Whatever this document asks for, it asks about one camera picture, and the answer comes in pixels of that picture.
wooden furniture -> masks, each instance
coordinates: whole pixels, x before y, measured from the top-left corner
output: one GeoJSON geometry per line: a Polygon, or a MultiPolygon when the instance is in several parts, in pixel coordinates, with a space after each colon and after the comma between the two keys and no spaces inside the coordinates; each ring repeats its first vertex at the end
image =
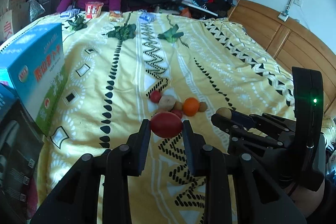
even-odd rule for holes
{"type": "Polygon", "coordinates": [[[239,0],[229,20],[241,23],[255,41],[286,71],[303,67],[319,70],[323,77],[325,115],[336,115],[336,55],[311,31],[292,18],[278,19],[279,12],[239,0]]]}

red package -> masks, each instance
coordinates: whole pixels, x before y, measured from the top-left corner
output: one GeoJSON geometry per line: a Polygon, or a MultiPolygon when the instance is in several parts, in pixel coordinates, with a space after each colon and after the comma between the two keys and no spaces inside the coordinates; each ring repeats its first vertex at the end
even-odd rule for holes
{"type": "Polygon", "coordinates": [[[103,2],[91,1],[85,4],[85,15],[86,18],[98,18],[102,7],[104,6],[103,2]]]}

green vegetable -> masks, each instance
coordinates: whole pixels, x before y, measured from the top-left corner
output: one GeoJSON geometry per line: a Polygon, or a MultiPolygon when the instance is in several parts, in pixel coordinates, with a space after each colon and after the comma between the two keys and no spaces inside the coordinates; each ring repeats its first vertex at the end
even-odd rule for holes
{"type": "Polygon", "coordinates": [[[135,24],[130,24],[126,26],[115,27],[114,31],[108,32],[106,35],[108,37],[115,37],[119,41],[125,41],[127,39],[133,39],[135,37],[135,30],[137,26],[135,24]]]}
{"type": "Polygon", "coordinates": [[[70,25],[70,31],[78,31],[87,27],[87,24],[84,23],[84,15],[77,16],[75,15],[75,21],[67,20],[70,25]]]}
{"type": "Polygon", "coordinates": [[[157,38],[166,39],[169,43],[175,43],[179,37],[184,35],[183,32],[177,32],[178,29],[178,25],[175,24],[175,26],[170,28],[168,31],[159,34],[157,38]]]}

medicine box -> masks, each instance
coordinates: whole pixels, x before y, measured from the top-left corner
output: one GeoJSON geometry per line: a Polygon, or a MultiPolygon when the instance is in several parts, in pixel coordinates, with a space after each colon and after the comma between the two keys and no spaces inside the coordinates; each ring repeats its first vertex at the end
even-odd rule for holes
{"type": "Polygon", "coordinates": [[[0,46],[0,83],[46,136],[67,78],[60,23],[36,25],[0,46]]]}

snack package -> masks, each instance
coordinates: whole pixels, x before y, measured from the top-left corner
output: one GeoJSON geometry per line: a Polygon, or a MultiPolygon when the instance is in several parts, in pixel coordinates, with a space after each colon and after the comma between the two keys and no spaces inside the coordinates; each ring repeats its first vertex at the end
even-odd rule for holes
{"type": "Polygon", "coordinates": [[[85,4],[85,15],[86,18],[98,18],[102,7],[104,6],[103,2],[91,1],[85,4]]]}
{"type": "Polygon", "coordinates": [[[61,13],[60,17],[70,19],[70,18],[74,17],[75,15],[78,15],[79,11],[80,11],[79,9],[71,9],[71,10],[68,10],[68,11],[65,11],[65,12],[61,13]]]}
{"type": "Polygon", "coordinates": [[[123,22],[124,21],[124,15],[121,11],[110,11],[109,21],[123,22]]]}
{"type": "Polygon", "coordinates": [[[155,15],[151,13],[142,13],[140,15],[140,22],[141,23],[151,23],[155,20],[155,15]]]}

